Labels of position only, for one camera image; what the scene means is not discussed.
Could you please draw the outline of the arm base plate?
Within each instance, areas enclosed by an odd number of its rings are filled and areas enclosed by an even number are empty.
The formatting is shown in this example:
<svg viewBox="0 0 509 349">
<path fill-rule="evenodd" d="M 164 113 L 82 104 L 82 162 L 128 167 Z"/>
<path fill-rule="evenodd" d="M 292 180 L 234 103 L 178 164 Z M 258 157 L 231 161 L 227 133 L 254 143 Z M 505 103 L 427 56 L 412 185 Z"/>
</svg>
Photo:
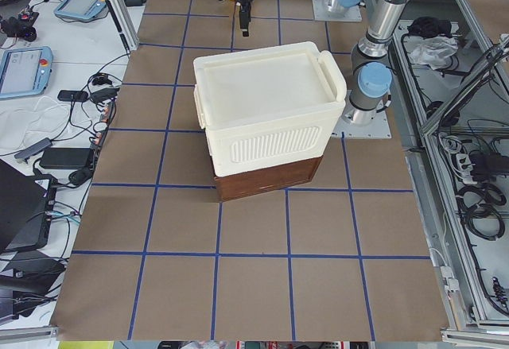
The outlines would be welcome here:
<svg viewBox="0 0 509 349">
<path fill-rule="evenodd" d="M 316 21 L 361 22 L 362 0 L 312 0 Z"/>
<path fill-rule="evenodd" d="M 349 139 L 391 139 L 387 113 L 383 110 L 385 103 L 379 100 L 373 111 L 360 111 L 351 105 L 349 100 L 352 90 L 347 91 L 346 106 L 338 119 L 331 137 Z"/>
</svg>

